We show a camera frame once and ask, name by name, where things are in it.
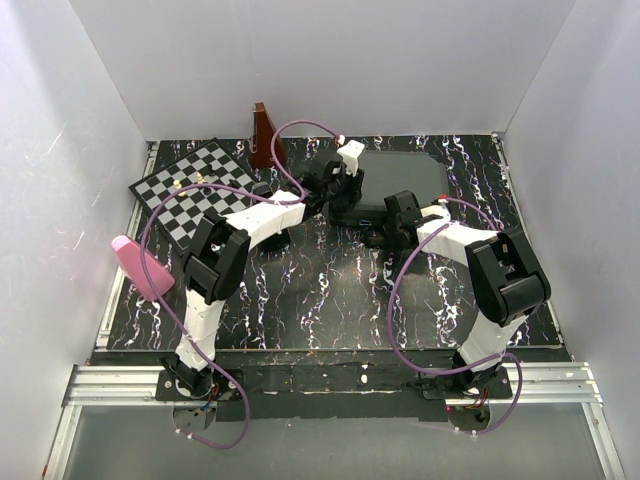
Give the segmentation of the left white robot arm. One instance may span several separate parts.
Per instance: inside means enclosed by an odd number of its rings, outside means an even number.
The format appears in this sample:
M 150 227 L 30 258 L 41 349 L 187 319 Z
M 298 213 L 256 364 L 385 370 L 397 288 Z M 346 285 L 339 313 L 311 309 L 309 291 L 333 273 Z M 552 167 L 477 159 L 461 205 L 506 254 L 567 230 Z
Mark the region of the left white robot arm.
M 339 210 L 361 199 L 364 171 L 355 158 L 329 156 L 298 180 L 304 196 L 286 186 L 237 213 L 206 213 L 183 262 L 186 311 L 182 337 L 171 357 L 162 360 L 180 394 L 205 398 L 214 385 L 211 362 L 226 300 L 243 280 L 250 251 L 318 214 L 328 204 Z

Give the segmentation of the black poker chip case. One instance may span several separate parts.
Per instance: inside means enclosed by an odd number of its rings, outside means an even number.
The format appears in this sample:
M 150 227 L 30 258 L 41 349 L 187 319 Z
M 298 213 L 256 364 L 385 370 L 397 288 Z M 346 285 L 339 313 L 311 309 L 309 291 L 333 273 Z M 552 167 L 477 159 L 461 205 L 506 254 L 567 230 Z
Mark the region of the black poker chip case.
M 383 232 L 385 197 L 409 190 L 421 209 L 449 193 L 446 167 L 424 152 L 366 151 L 359 169 L 365 172 L 361 200 L 343 214 L 329 212 L 329 220 L 333 226 L 359 229 L 369 247 L 391 248 Z

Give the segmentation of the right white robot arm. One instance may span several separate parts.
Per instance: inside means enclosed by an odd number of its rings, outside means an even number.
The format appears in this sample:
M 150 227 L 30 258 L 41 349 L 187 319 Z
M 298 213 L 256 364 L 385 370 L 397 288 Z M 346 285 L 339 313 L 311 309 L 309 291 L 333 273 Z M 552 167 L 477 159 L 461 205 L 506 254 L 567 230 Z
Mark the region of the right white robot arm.
M 444 377 L 464 397 L 475 397 L 501 375 L 507 345 L 516 330 L 551 297 L 551 286 L 525 233 L 521 229 L 485 230 L 454 221 L 450 203 L 469 206 L 448 196 L 419 206 L 414 193 L 404 190 L 384 199 L 389 218 L 384 234 L 393 246 L 409 250 L 394 281 L 387 307 L 387 329 L 397 358 L 412 370 Z M 478 314 L 452 367 L 420 367 L 399 348 L 393 332 L 398 290 L 411 263 L 420 253 L 435 254 L 468 268 Z

